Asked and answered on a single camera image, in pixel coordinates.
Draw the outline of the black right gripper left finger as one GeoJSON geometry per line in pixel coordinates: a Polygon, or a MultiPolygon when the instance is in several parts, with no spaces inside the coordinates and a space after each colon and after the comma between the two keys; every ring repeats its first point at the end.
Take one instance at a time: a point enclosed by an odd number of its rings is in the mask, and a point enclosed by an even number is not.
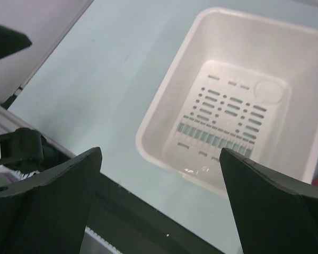
{"type": "Polygon", "coordinates": [[[79,253],[100,173],[99,147],[0,187],[0,253],[79,253]]]}

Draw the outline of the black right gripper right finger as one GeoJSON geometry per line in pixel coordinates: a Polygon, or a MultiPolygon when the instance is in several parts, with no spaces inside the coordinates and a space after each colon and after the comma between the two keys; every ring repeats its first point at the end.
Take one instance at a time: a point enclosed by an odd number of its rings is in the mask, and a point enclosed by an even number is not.
{"type": "Polygon", "coordinates": [[[243,253],[318,253],[318,187],[229,148],[219,161],[243,253]]]}

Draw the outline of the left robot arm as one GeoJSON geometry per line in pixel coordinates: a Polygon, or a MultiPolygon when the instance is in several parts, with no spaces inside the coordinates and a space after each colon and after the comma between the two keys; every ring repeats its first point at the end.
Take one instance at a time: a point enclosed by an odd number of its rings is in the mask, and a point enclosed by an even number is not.
{"type": "Polygon", "coordinates": [[[40,132],[29,128],[0,135],[0,152],[0,166],[22,174],[42,172],[70,159],[40,132]]]}

